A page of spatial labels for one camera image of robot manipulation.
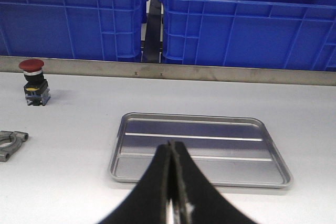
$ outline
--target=metal bracket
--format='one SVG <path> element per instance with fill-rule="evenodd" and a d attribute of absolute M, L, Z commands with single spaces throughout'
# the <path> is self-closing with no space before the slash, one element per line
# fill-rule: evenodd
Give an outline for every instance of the metal bracket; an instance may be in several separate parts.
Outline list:
<path fill-rule="evenodd" d="M 28 133 L 19 131 L 0 131 L 0 145 L 10 143 L 5 147 L 0 147 L 0 162 L 6 162 L 10 156 L 20 149 L 22 142 L 28 140 Z"/>

